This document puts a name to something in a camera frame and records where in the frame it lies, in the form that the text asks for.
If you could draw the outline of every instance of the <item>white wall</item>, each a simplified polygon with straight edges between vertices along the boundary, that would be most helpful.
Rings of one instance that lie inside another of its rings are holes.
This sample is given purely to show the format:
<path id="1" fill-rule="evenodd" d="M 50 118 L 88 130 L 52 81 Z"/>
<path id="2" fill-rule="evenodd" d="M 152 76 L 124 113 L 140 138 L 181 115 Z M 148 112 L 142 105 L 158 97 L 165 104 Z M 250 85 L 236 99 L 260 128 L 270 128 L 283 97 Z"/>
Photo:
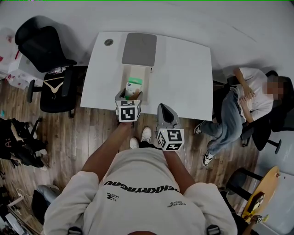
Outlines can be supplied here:
<path id="1" fill-rule="evenodd" d="M 235 65 L 274 66 L 292 76 L 290 2 L 1 2 L 0 27 L 16 31 L 36 15 L 56 22 L 65 54 L 79 63 L 89 61 L 99 31 L 134 31 L 210 47 L 215 76 Z"/>

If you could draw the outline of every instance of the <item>chair armrest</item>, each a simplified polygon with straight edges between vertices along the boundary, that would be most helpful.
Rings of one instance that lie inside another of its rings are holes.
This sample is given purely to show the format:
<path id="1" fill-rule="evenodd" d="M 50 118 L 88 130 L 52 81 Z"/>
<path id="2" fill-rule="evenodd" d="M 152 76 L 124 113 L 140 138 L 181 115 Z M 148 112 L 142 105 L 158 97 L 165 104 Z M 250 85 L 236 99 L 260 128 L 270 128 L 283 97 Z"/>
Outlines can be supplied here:
<path id="1" fill-rule="evenodd" d="M 62 97 L 66 97 L 68 95 L 71 80 L 72 80 L 72 74 L 73 74 L 72 70 L 64 71 L 64 80 L 63 80 L 63 86 L 62 86 L 62 92 L 61 92 Z"/>
<path id="2" fill-rule="evenodd" d="M 236 85 L 240 84 L 237 77 L 235 77 L 235 76 L 228 78 L 226 81 L 230 86 L 236 86 Z"/>
<path id="3" fill-rule="evenodd" d="M 27 93 L 27 102 L 28 103 L 32 103 L 34 86 L 35 86 L 35 80 L 32 80 L 29 83 L 29 87 L 28 87 L 28 93 Z"/>

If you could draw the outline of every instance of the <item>cable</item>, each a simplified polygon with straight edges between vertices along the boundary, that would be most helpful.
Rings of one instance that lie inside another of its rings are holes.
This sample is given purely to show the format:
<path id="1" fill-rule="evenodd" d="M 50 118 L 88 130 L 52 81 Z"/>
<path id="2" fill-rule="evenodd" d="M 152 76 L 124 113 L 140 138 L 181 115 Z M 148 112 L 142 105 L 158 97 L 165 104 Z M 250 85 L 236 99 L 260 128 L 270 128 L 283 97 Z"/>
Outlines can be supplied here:
<path id="1" fill-rule="evenodd" d="M 23 192 L 24 193 L 24 195 L 27 195 L 28 197 L 31 197 L 31 198 L 33 198 L 32 196 L 30 196 L 30 195 L 28 195 L 28 194 L 26 194 L 22 189 L 16 189 L 16 191 L 17 190 L 20 190 L 21 192 Z"/>

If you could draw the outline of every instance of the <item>black chair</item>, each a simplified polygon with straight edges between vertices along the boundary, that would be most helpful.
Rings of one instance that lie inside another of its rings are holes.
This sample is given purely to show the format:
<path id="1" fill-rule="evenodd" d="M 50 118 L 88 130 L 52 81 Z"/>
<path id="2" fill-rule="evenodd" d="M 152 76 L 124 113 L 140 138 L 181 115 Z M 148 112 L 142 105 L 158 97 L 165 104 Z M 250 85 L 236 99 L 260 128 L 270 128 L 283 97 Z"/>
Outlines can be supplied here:
<path id="1" fill-rule="evenodd" d="M 277 72 L 273 70 L 266 73 L 267 77 L 270 77 L 272 75 L 278 76 Z M 238 84 L 239 84 L 239 81 L 236 77 L 230 77 L 227 79 L 227 84 L 224 84 L 224 87 L 222 89 L 216 90 L 214 92 L 213 118 L 216 118 L 218 123 L 221 123 L 221 105 L 225 96 L 230 91 L 230 88 L 232 86 L 235 86 Z M 273 109 L 270 113 L 268 113 L 267 115 L 263 116 L 262 118 L 259 118 L 258 120 L 252 123 L 245 122 L 243 124 L 243 130 L 240 136 L 241 140 L 246 141 L 246 144 L 243 144 L 243 147 L 248 146 L 250 137 L 252 136 L 253 141 L 259 151 L 261 151 L 265 147 L 266 143 L 269 143 L 277 147 L 275 151 L 275 153 L 277 154 L 281 147 L 282 141 L 280 140 L 279 143 L 276 143 L 272 140 L 269 140 L 269 137 L 271 135 L 271 127 L 273 126 L 273 128 L 275 129 L 275 126 L 283 125 L 283 120 L 287 116 L 286 113 L 289 111 L 289 106 L 291 106 L 292 104 L 291 100 L 293 100 L 292 94 L 290 95 L 290 97 L 284 97 L 282 100 L 282 103 L 280 103 L 280 101 L 274 101 Z M 287 123 L 288 125 L 292 123 L 292 126 L 294 124 L 290 120 Z"/>
<path id="2" fill-rule="evenodd" d="M 63 82 L 62 88 L 53 93 L 46 84 L 35 87 L 33 80 L 29 85 L 27 100 L 29 103 L 32 102 L 33 92 L 41 91 L 40 109 L 42 111 L 68 112 L 69 117 L 72 118 L 71 111 L 76 105 L 77 86 L 81 84 L 78 82 L 79 72 L 85 67 L 73 67 L 77 62 L 65 58 L 57 31 L 52 26 L 38 28 L 36 17 L 27 20 L 17 30 L 15 42 L 19 51 L 42 73 L 66 67 L 62 73 L 47 73 L 44 77 L 44 81 L 53 88 Z"/>

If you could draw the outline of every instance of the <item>white t-shirt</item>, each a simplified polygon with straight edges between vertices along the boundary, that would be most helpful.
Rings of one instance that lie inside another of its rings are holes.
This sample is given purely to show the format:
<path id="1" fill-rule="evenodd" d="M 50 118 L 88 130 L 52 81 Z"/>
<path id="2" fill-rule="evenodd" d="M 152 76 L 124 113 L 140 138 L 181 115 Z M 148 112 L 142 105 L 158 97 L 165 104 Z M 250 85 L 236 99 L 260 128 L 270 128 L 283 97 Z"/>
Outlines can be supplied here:
<path id="1" fill-rule="evenodd" d="M 247 101 L 248 109 L 251 112 L 253 120 L 263 117 L 268 114 L 272 109 L 273 98 L 270 95 L 266 95 L 263 92 L 262 86 L 267 82 L 267 76 L 257 68 L 240 68 L 241 73 L 247 83 L 247 85 L 255 93 L 255 97 Z M 238 94 L 238 98 L 241 98 L 244 95 L 244 89 L 242 85 L 237 85 L 234 89 Z M 238 104 L 241 108 L 241 115 L 245 118 L 243 109 L 238 101 Z"/>
<path id="2" fill-rule="evenodd" d="M 73 176 L 49 206 L 44 233 L 66 235 L 79 219 L 84 235 L 204 235 L 210 224 L 237 235 L 217 187 L 196 183 L 182 195 L 163 152 L 153 148 L 119 153 L 99 186 L 95 173 Z"/>

